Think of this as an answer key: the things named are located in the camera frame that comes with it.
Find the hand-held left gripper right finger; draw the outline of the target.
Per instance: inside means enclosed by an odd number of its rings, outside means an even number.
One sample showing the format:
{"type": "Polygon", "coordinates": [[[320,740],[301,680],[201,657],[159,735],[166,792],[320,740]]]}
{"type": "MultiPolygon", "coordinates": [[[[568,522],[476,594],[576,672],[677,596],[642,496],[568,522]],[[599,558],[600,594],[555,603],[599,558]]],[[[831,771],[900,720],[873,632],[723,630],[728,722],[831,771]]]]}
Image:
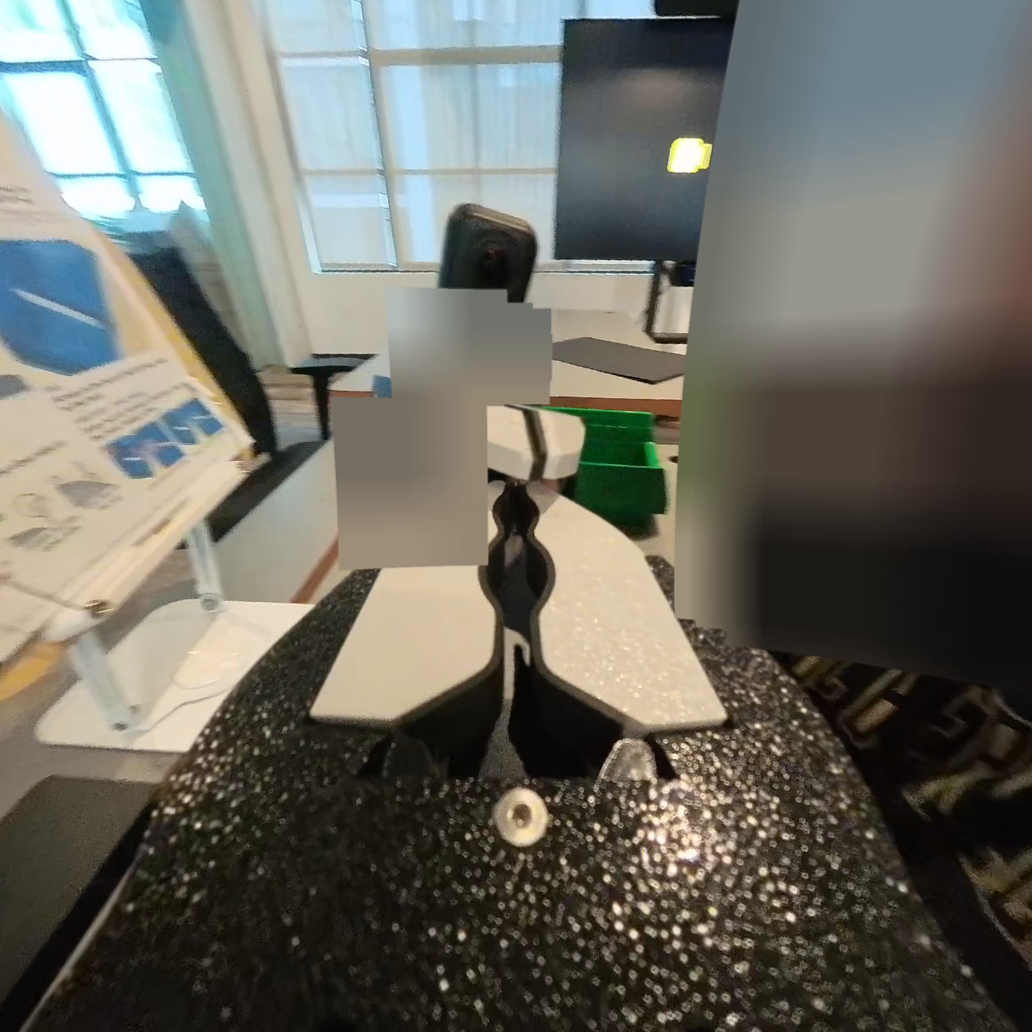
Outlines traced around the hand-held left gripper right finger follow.
{"type": "Polygon", "coordinates": [[[527,499],[527,552],[545,567],[533,616],[543,673],[633,736],[724,725],[725,707],[638,545],[560,494],[527,499]]]}

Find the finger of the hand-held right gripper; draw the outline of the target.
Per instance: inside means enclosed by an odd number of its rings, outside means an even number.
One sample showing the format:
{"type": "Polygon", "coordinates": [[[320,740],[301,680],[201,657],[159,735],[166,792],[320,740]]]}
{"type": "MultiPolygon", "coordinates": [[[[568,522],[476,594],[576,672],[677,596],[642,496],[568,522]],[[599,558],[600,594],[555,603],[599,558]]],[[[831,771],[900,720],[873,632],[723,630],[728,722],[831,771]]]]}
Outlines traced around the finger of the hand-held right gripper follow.
{"type": "Polygon", "coordinates": [[[487,407],[487,467],[507,478],[529,478],[535,451],[520,406],[487,407]]]}
{"type": "Polygon", "coordinates": [[[539,408],[544,444],[543,481],[565,481],[578,472],[586,439],[585,423],[577,413],[539,408]]]}

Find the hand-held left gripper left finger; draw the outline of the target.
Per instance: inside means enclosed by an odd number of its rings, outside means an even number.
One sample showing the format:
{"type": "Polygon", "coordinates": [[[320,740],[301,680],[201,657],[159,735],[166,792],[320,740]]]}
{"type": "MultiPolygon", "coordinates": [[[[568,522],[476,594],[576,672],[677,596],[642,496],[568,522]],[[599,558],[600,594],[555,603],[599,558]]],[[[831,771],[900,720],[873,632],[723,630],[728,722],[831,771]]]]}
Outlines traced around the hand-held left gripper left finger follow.
{"type": "Polygon", "coordinates": [[[311,708],[313,720],[399,728],[488,668],[497,614],[478,567],[380,571],[311,708]]]}

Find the black desk mat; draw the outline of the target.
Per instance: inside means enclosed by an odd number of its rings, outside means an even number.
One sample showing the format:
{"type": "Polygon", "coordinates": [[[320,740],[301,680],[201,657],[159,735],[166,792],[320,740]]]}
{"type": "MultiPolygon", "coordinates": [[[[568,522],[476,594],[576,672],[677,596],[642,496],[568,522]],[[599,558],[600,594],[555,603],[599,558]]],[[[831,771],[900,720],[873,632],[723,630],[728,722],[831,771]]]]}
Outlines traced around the black desk mat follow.
{"type": "Polygon", "coordinates": [[[126,875],[154,783],[50,776],[1,821],[1,1029],[20,1030],[126,875]]]}

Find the green plastic bin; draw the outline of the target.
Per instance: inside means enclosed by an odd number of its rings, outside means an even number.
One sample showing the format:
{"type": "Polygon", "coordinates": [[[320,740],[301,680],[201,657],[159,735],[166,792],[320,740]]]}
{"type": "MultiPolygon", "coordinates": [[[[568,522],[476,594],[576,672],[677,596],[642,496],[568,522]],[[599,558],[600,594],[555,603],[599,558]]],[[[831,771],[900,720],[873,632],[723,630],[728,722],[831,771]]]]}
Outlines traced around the green plastic bin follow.
{"type": "Polygon", "coordinates": [[[641,526],[668,510],[662,460],[652,441],[586,442],[567,494],[617,525],[641,526]]]}
{"type": "Polygon", "coordinates": [[[550,411],[578,418],[585,429],[582,465],[649,467],[656,462],[654,416],[645,411],[552,406],[550,411]]]}

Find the white table with wooden edge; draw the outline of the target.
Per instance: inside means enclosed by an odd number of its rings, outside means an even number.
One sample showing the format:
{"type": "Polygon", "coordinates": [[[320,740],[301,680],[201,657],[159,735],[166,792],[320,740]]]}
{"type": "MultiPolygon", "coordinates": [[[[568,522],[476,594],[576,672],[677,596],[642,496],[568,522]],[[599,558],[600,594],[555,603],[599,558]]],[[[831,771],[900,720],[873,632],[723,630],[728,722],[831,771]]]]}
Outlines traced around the white table with wooden edge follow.
{"type": "MultiPolygon", "coordinates": [[[[387,376],[390,362],[381,352],[353,370],[334,377],[328,396],[370,397],[372,379],[387,376]]],[[[550,384],[551,406],[590,407],[617,411],[644,411],[662,420],[678,422],[683,395],[683,376],[658,384],[645,384],[600,370],[553,362],[550,384]]]]}

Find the black table mat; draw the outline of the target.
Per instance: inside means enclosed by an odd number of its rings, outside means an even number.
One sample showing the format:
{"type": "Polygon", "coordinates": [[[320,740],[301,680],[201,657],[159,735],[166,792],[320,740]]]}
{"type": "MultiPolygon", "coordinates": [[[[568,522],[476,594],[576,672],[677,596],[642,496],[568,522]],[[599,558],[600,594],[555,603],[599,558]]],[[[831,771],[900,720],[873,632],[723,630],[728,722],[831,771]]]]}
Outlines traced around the black table mat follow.
{"type": "Polygon", "coordinates": [[[553,360],[576,368],[657,385],[683,376],[682,353],[628,345],[600,338],[568,338],[554,342],[553,360]]]}

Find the large paned window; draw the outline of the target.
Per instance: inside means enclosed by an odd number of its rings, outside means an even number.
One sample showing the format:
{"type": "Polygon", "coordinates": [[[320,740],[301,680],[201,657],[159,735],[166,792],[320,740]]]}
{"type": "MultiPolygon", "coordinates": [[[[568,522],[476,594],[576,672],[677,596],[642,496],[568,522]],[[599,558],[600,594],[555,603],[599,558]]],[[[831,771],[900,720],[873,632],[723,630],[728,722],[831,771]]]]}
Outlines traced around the large paned window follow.
{"type": "MultiPolygon", "coordinates": [[[[323,269],[436,263],[462,202],[551,259],[569,2],[259,2],[323,269]]],[[[141,2],[2,2],[2,103],[99,221],[206,216],[141,2]]]]}

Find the large black screen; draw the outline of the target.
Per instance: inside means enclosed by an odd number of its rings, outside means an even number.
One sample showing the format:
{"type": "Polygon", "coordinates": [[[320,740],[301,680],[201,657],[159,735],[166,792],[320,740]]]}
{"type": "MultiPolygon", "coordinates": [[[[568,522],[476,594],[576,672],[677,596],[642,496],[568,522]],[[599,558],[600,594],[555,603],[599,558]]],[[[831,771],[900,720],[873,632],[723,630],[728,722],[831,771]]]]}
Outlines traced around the large black screen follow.
{"type": "Polygon", "coordinates": [[[731,18],[563,25],[553,253],[695,262],[731,18]]]}

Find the black stool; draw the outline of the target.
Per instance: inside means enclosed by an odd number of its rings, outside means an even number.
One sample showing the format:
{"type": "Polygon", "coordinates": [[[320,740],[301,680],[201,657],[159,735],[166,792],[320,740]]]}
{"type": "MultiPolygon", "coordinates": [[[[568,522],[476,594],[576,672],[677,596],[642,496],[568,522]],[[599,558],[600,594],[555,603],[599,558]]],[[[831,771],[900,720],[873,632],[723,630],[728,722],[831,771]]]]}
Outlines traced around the black stool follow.
{"type": "Polygon", "coordinates": [[[330,439],[329,385],[333,378],[365,364],[370,354],[319,354],[291,365],[288,370],[310,379],[318,417],[320,438],[330,439]]]}

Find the clear acrylic poster stand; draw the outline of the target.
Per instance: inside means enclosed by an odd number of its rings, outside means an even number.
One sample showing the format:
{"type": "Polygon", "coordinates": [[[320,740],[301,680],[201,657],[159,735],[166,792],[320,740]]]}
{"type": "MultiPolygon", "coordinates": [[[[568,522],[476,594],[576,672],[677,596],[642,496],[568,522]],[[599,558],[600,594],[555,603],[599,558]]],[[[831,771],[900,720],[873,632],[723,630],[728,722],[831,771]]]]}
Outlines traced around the clear acrylic poster stand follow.
{"type": "Polygon", "coordinates": [[[241,678],[313,609],[226,600],[206,525],[186,536],[195,596],[150,612],[108,649],[99,626],[68,640],[76,680],[38,721],[46,745],[183,754],[241,678]]]}

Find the person's black printed clothing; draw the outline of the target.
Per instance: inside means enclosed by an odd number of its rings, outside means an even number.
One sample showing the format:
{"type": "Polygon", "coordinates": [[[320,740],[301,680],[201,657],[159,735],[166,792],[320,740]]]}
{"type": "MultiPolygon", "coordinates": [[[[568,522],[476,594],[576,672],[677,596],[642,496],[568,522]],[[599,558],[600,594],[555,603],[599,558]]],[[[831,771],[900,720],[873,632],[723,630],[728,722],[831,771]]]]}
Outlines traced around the person's black printed clothing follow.
{"type": "Polygon", "coordinates": [[[773,656],[843,741],[952,946],[1030,1030],[1030,704],[929,675],[773,656]]]}

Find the white poster board yellow edge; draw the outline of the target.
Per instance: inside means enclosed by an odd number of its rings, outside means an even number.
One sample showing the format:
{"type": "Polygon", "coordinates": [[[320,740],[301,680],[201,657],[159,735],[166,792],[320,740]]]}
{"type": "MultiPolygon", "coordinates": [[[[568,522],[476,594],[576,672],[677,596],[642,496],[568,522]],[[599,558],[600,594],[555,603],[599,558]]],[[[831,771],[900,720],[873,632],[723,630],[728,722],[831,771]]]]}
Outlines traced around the white poster board yellow edge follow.
{"type": "Polygon", "coordinates": [[[251,439],[146,279],[1,127],[1,654],[87,624],[251,439]]]}

